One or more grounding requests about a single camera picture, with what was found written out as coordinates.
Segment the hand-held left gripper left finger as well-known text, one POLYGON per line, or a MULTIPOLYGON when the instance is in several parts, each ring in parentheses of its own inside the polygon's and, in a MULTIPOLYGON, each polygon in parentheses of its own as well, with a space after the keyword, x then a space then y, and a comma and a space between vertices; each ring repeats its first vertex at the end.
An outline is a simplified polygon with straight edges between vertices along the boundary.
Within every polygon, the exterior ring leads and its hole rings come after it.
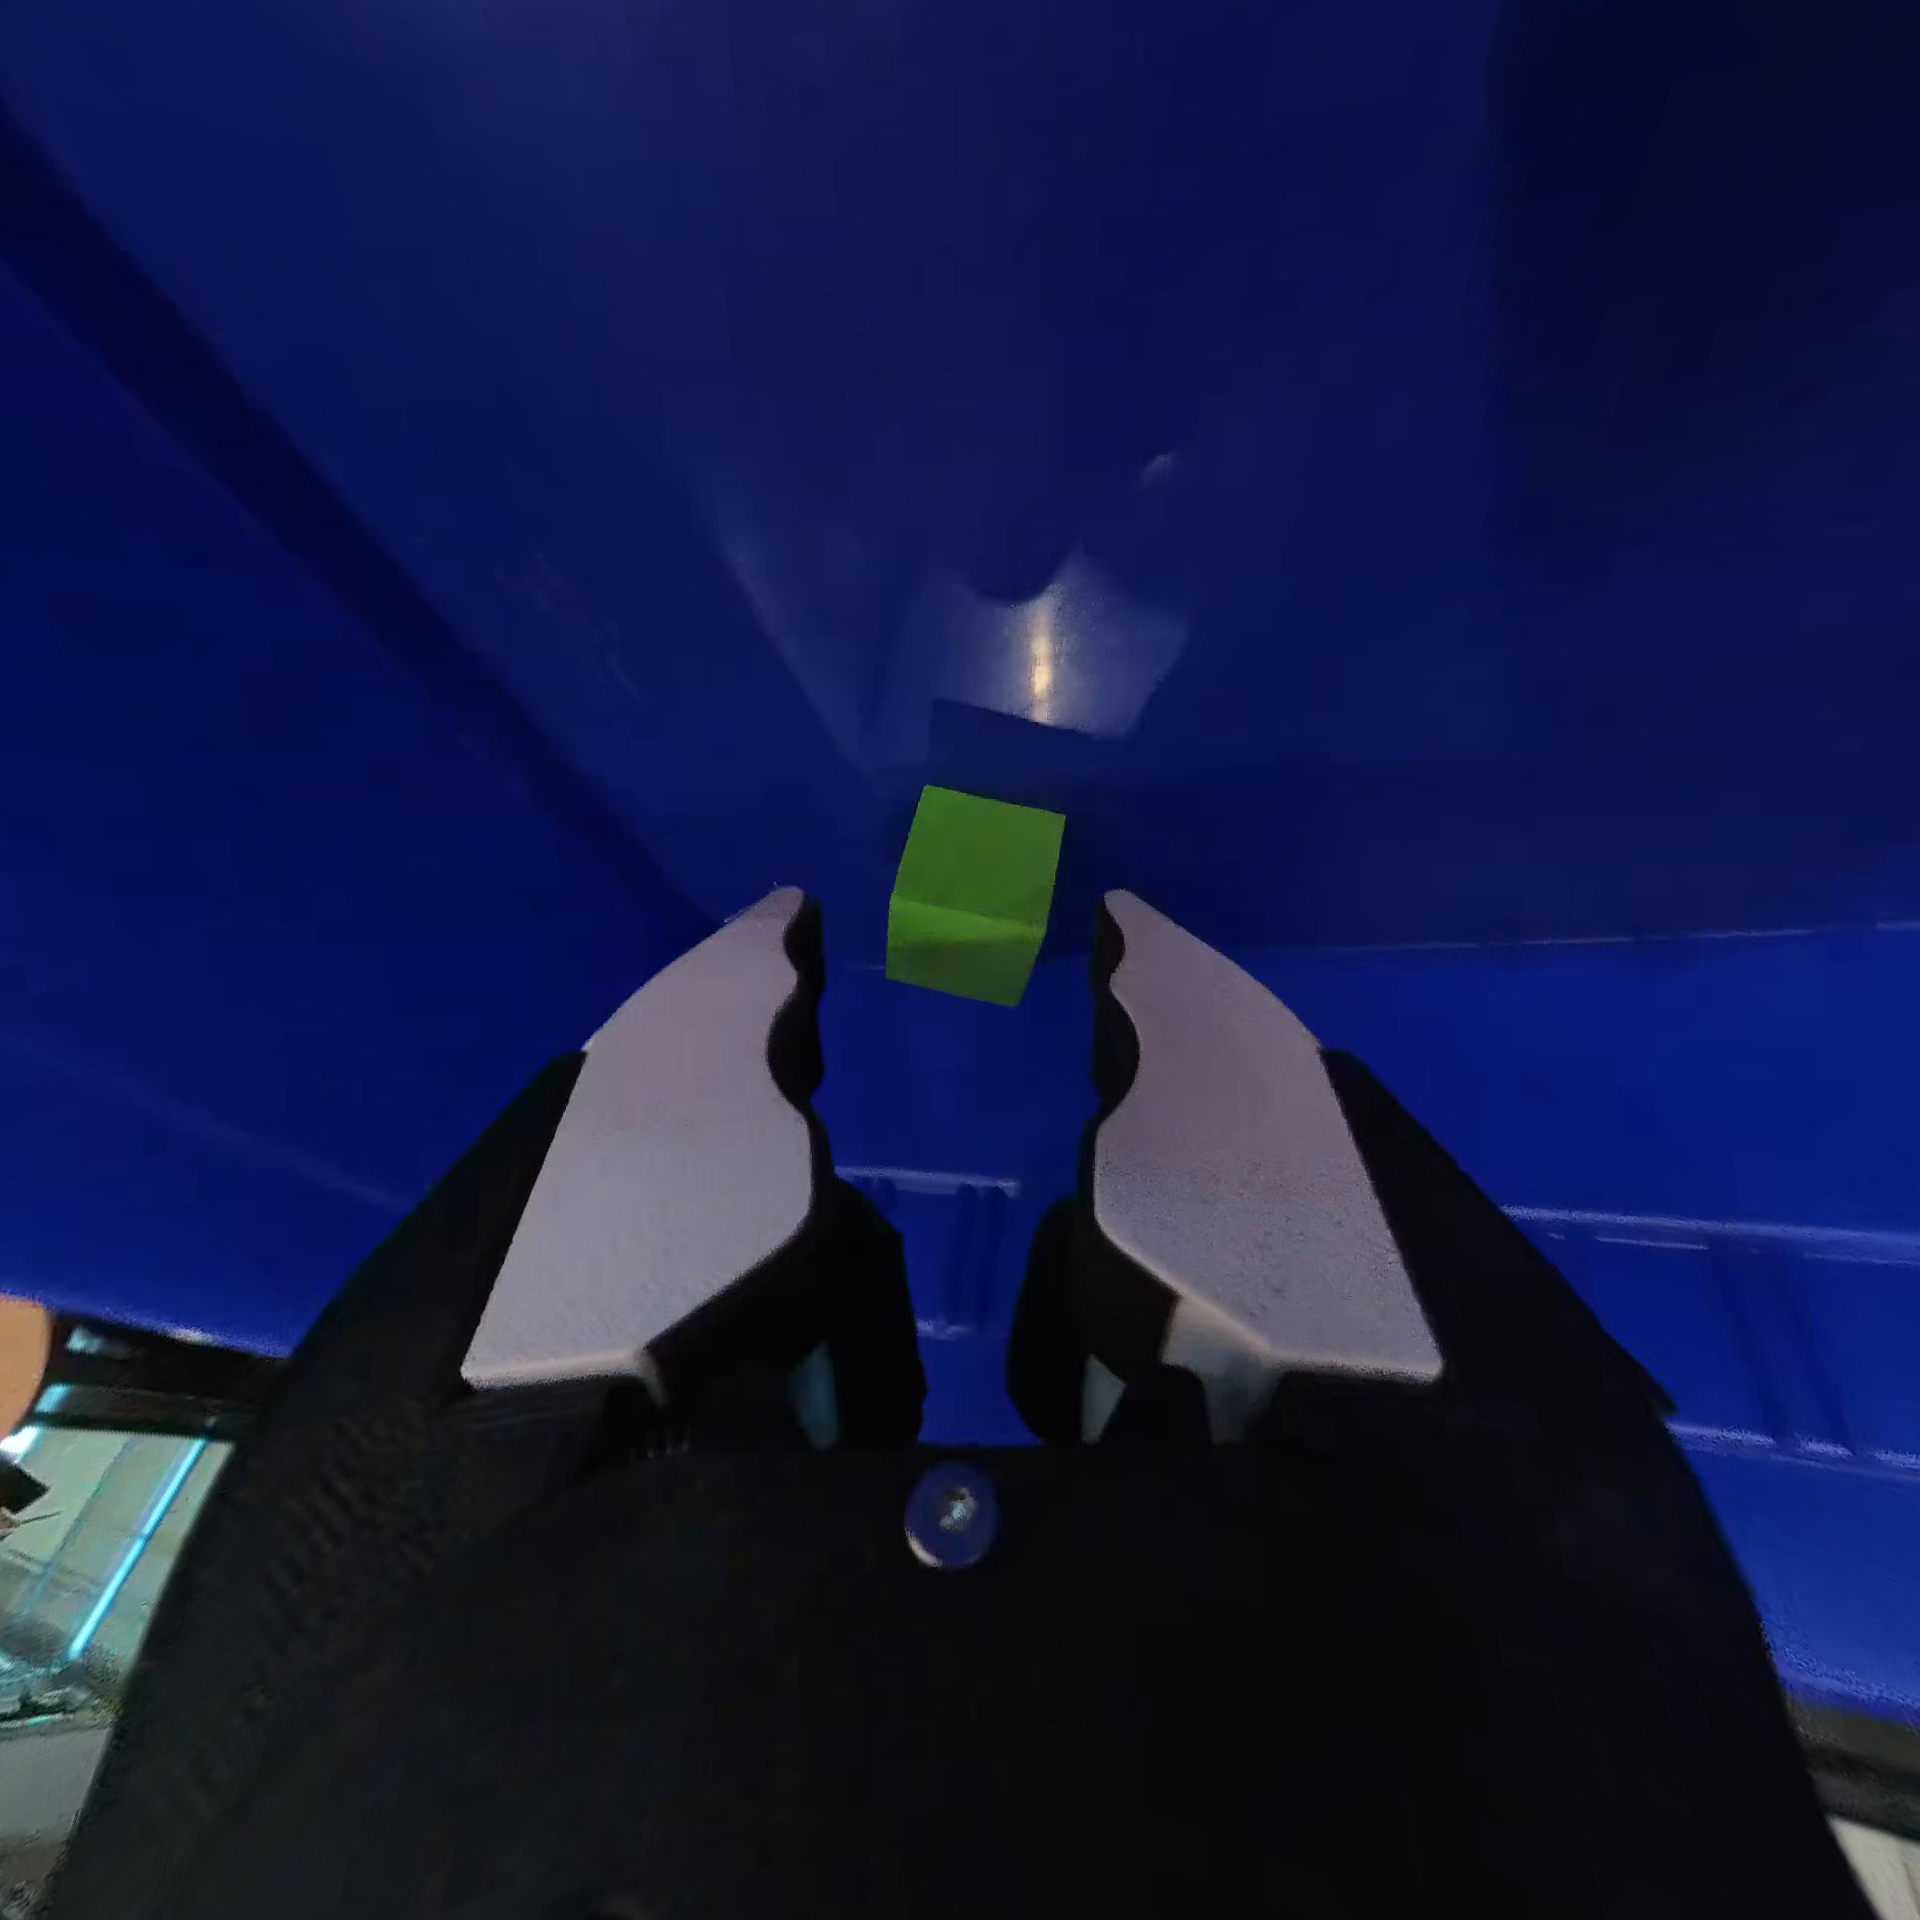
POLYGON ((582 1049, 462 1381, 686 1389, 830 1179, 822 912, 793 885, 650 976, 582 1049))

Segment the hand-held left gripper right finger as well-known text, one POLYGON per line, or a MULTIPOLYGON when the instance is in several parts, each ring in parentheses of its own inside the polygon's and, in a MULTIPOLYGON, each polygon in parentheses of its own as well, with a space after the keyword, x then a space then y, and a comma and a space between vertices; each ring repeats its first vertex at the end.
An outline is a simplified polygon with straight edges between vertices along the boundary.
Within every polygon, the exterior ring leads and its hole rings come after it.
POLYGON ((1091 1237, 1147 1285, 1144 1364, 1197 1381, 1217 1444, 1289 1376, 1429 1388, 1443 1357, 1331 1089, 1264 983, 1135 895, 1102 981, 1133 1065, 1091 1132, 1091 1237))

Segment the green cube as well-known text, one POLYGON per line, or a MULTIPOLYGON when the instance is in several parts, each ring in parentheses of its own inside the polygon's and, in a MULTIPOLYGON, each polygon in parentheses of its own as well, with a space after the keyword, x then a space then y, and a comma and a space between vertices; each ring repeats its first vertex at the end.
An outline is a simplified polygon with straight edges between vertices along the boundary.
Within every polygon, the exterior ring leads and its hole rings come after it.
POLYGON ((886 907, 885 976, 1016 1009, 1048 930, 1063 843, 1053 810, 925 784, 886 907))

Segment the blue plastic bin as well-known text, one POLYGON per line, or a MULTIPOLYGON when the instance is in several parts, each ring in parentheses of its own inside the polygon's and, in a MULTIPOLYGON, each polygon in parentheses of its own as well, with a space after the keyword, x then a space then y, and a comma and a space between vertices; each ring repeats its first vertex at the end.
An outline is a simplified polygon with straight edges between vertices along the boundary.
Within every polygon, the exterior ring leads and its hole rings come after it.
POLYGON ((1914 4, 3 4, 6 252, 645 900, 1298 978, 1914 1722, 1914 4))

